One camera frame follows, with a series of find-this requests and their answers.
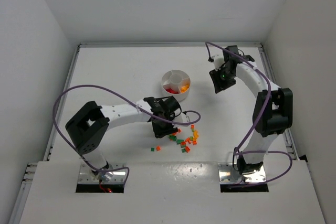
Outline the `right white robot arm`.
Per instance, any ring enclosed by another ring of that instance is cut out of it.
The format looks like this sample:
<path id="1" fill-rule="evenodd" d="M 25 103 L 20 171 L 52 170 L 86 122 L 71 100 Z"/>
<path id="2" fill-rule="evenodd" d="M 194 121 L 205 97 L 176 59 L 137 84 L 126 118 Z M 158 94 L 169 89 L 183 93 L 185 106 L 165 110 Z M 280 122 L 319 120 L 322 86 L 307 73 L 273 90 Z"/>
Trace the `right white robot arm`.
<path id="1" fill-rule="evenodd" d="M 254 58 L 240 54 L 237 46 L 224 48 L 220 55 L 209 55 L 208 61 L 214 65 L 209 75 L 215 93 L 234 86 L 239 79 L 256 98 L 253 124 L 233 155 L 240 174 L 260 170 L 277 135 L 292 126 L 293 92 L 273 83 L 259 70 Z"/>

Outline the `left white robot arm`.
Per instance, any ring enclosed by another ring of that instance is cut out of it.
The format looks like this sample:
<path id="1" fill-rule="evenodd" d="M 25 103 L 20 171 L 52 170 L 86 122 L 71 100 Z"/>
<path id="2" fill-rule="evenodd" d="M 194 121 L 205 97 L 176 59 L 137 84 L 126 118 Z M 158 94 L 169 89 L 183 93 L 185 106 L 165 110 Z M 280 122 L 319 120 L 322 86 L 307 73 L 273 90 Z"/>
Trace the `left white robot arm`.
<path id="1" fill-rule="evenodd" d="M 98 105 L 95 101 L 89 101 L 67 122 L 65 129 L 77 153 L 97 174 L 101 169 L 112 168 L 99 150 L 99 145 L 108 130 L 131 123 L 150 122 L 154 136 L 162 138 L 177 132 L 173 122 L 176 118 L 181 118 L 179 114 L 175 114 L 181 110 L 179 102 L 173 96 L 144 98 L 134 106 Z"/>

